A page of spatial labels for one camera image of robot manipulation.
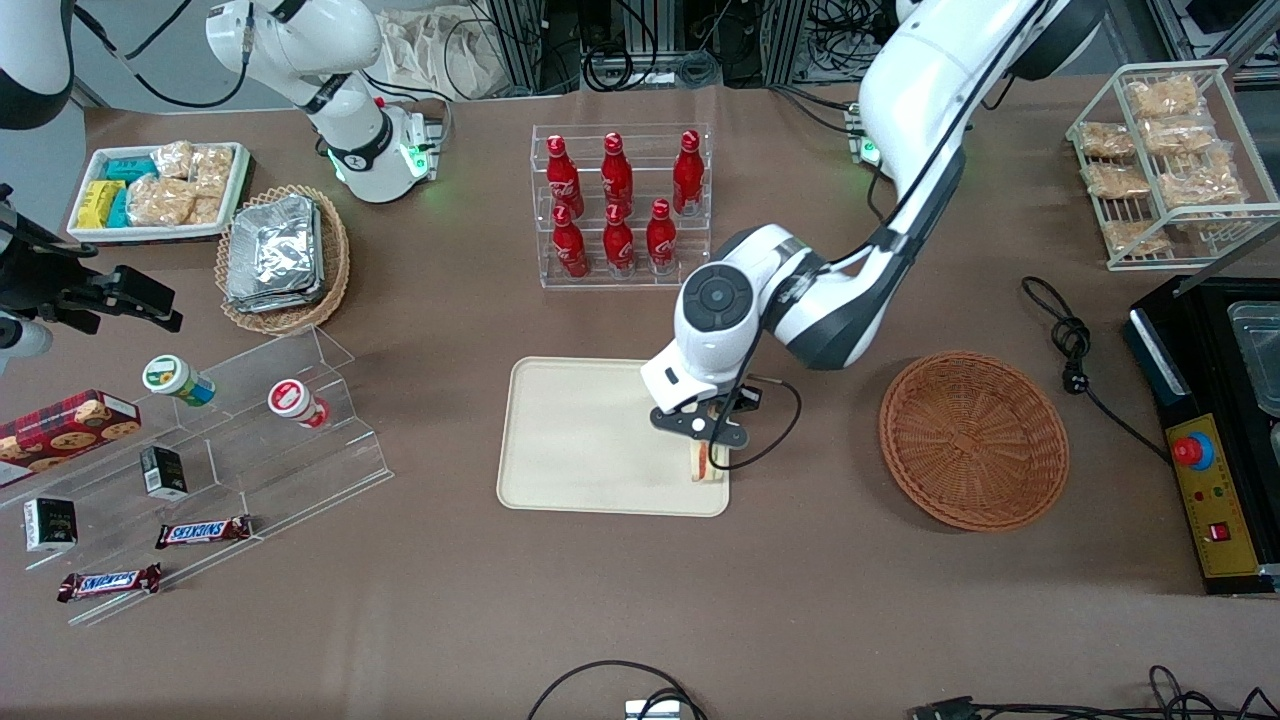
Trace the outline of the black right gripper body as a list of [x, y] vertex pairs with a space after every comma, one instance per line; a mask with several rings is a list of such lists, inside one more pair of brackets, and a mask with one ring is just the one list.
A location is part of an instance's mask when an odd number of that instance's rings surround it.
[[79, 290], [95, 272], [82, 261], [99, 250], [84, 243], [64, 243], [12, 205], [13, 187], [1, 187], [1, 309], [27, 320], [45, 323], [97, 323], [88, 310], [73, 306], [65, 292]]

